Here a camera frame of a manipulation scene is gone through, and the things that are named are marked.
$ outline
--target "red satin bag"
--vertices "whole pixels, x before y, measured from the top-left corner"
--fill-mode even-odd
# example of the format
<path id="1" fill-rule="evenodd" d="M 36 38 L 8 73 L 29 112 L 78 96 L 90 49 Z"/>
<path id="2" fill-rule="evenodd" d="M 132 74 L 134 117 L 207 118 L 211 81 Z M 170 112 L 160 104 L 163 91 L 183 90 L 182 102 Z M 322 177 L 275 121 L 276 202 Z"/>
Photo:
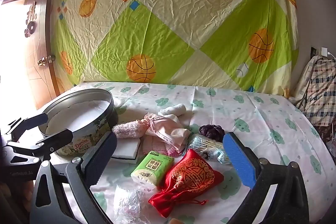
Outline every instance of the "red satin bag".
<path id="1" fill-rule="evenodd" d="M 177 165 L 168 171 L 156 193 L 148 201 L 163 217 L 168 217 L 173 207 L 181 203 L 204 205 L 194 200 L 197 196 L 216 186 L 224 176 L 213 170 L 194 150 L 189 149 Z"/>

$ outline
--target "open door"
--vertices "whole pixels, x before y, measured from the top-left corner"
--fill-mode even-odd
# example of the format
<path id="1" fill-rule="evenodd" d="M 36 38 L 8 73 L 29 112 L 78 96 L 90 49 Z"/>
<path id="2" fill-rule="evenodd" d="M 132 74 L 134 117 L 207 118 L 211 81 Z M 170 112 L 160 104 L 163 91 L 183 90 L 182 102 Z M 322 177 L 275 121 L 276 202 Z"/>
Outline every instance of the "open door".
<path id="1" fill-rule="evenodd" d="M 26 68 L 36 109 L 60 95 L 50 46 L 51 0 L 26 0 Z"/>

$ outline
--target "silver bolt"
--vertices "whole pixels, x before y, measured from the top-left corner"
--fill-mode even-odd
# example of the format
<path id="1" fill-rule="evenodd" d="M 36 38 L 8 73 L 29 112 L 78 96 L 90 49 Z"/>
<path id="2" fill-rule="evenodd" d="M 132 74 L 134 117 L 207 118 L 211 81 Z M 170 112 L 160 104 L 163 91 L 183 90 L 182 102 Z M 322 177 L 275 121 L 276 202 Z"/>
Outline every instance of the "silver bolt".
<path id="1" fill-rule="evenodd" d="M 78 163 L 81 162 L 81 160 L 82 160 L 82 159 L 81 159 L 80 157 L 75 157 L 75 158 L 72 159 L 71 162 L 72 162 L 73 164 L 78 164 Z"/>
<path id="2" fill-rule="evenodd" d="M 265 159 L 265 158 L 260 158 L 260 159 L 259 159 L 259 162 L 260 162 L 262 165 L 266 165 L 266 164 L 268 164 L 268 160 Z"/>
<path id="3" fill-rule="evenodd" d="M 298 168 L 299 165 L 298 165 L 295 161 L 293 161 L 293 162 L 291 163 L 291 167 L 293 167 L 293 168 Z"/>
<path id="4" fill-rule="evenodd" d="M 41 163 L 41 165 L 42 165 L 43 167 L 47 167 L 47 166 L 49 165 L 49 161 L 48 161 L 48 160 L 45 160 L 45 161 L 43 161 L 43 162 Z"/>

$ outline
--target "plaid shirt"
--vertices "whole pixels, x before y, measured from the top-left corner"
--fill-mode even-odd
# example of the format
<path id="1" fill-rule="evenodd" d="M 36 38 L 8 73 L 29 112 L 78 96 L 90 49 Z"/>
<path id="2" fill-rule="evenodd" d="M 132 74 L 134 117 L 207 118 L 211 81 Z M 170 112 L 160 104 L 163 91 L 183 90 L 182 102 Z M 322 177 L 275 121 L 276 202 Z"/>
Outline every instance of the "plaid shirt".
<path id="1" fill-rule="evenodd" d="M 306 90 L 296 107 L 314 126 L 328 126 L 336 115 L 336 62 L 316 58 L 306 70 L 311 72 Z"/>

